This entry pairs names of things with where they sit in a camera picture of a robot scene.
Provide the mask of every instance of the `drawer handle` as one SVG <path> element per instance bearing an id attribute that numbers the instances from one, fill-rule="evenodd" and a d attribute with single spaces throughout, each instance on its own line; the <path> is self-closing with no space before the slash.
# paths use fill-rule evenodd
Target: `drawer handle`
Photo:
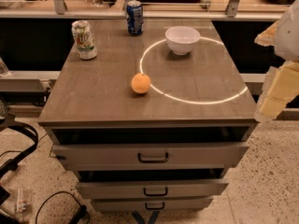
<path id="1" fill-rule="evenodd" d="M 161 207 L 149 207 L 148 204 L 146 203 L 146 209 L 149 211 L 152 210 L 163 210 L 165 208 L 165 203 L 162 202 L 162 206 Z"/>
<path id="2" fill-rule="evenodd" d="M 169 160 L 169 155 L 168 153 L 165 153 L 165 159 L 160 161 L 144 161 L 142 160 L 141 153 L 138 153 L 138 160 L 142 163 L 162 163 L 162 162 L 167 162 Z"/>
<path id="3" fill-rule="evenodd" d="M 143 193 L 147 197 L 163 197 L 163 196 L 166 196 L 168 194 L 168 188 L 165 188 L 165 193 L 161 193 L 161 194 L 148 194 L 147 189 L 143 189 Z"/>

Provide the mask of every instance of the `orange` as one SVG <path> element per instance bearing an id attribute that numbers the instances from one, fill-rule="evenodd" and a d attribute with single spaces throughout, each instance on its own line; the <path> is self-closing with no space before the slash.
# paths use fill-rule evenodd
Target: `orange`
<path id="1" fill-rule="evenodd" d="M 150 77 L 143 73 L 137 73 L 133 76 L 131 87 L 136 93 L 146 93 L 150 89 Z"/>

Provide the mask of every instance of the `soda can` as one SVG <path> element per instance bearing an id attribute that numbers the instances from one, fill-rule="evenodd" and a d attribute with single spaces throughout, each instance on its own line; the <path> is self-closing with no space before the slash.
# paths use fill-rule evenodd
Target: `soda can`
<path id="1" fill-rule="evenodd" d="M 128 32 L 131 35 L 143 33 L 143 8 L 139 1 L 130 1 L 126 8 Z"/>
<path id="2" fill-rule="evenodd" d="M 79 56 L 83 60 L 90 60 L 97 55 L 97 48 L 94 43 L 93 29 L 84 20 L 72 23 L 72 34 Z"/>

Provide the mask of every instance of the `gray drawer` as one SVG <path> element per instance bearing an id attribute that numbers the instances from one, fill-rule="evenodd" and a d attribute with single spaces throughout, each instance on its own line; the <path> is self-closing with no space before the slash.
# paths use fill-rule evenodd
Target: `gray drawer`
<path id="1" fill-rule="evenodd" d="M 221 195 L 227 185 L 223 179 L 210 179 L 77 183 L 76 188 L 84 199 L 154 199 Z"/>
<path id="2" fill-rule="evenodd" d="M 135 211 L 169 209 L 203 209 L 208 207 L 212 198 L 155 199 L 155 200 L 92 200 L 95 211 Z"/>
<path id="3" fill-rule="evenodd" d="M 235 167 L 246 142 L 55 145 L 66 170 L 150 170 Z"/>

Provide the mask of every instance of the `speckled floor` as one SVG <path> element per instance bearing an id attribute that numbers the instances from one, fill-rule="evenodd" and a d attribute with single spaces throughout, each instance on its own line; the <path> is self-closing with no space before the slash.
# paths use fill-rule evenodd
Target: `speckled floor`
<path id="1" fill-rule="evenodd" d="M 39 137 L 46 132 L 35 118 L 18 118 L 34 125 Z M 7 150 L 23 150 L 30 140 L 9 129 L 0 132 L 0 154 Z M 249 151 L 226 179 L 230 184 L 221 196 L 204 210 L 161 211 L 157 224 L 295 224 L 299 223 L 299 122 L 273 121 L 259 124 L 249 139 Z M 38 149 L 20 163 L 16 172 L 6 174 L 1 185 L 10 197 L 1 209 L 15 217 L 17 190 L 23 188 L 29 208 L 23 219 L 36 223 L 36 212 L 55 192 L 69 191 L 85 204 L 94 224 L 137 223 L 132 213 L 96 213 L 88 200 L 82 200 L 75 190 L 76 177 L 66 172 L 50 155 L 51 141 L 46 135 Z M 3 155 L 0 163 L 14 157 Z M 68 223 L 78 210 L 76 201 L 67 194 L 50 199 L 41 209 L 37 223 Z M 139 212 L 148 223 L 151 212 Z"/>

